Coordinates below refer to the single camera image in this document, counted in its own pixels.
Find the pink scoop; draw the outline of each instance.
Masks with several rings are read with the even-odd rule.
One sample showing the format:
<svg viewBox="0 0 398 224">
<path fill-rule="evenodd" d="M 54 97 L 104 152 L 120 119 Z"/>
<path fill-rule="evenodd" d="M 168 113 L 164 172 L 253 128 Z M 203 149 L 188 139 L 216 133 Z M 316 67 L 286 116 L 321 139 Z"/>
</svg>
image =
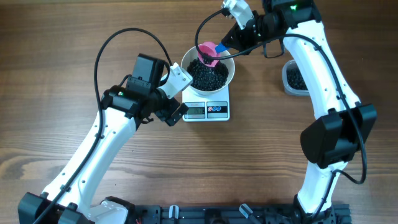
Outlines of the pink scoop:
<svg viewBox="0 0 398 224">
<path fill-rule="evenodd" d="M 208 41 L 208 42 L 204 42 L 203 44 L 200 44 L 200 45 L 199 45 L 200 51 L 203 52 L 203 53 L 208 54 L 208 55 L 211 56 L 211 57 L 219 57 L 219 56 L 220 56 L 220 54 L 218 54 L 218 53 L 216 52 L 216 47 L 217 47 L 217 45 L 216 45 L 215 43 L 209 42 L 209 41 Z M 217 64 L 217 62 L 218 62 L 218 60 L 214 60 L 214 61 L 213 61 L 211 64 L 209 64 L 209 65 L 205 64 L 205 63 L 203 62 L 203 58 L 202 58 L 202 56 L 199 54 L 199 52 L 198 52 L 198 58 L 199 58 L 199 60 L 200 60 L 204 65 L 206 65 L 207 67 L 215 67 L 216 64 Z"/>
</svg>

